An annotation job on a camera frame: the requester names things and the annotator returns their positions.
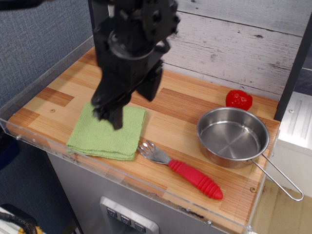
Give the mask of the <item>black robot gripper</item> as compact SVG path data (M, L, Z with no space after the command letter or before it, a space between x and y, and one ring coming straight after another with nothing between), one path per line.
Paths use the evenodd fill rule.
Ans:
M163 42L142 54L127 52L114 32L111 33L111 58L107 70L91 98L93 116L109 121L115 130L123 126L123 110L134 91L152 101L162 77Z

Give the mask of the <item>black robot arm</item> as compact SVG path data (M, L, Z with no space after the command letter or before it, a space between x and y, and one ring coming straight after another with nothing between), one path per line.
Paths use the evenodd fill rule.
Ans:
M0 107L11 114L52 75L95 46L102 78L93 114L122 127L134 91L153 100L167 38L180 19L174 0L3 0L0 3Z

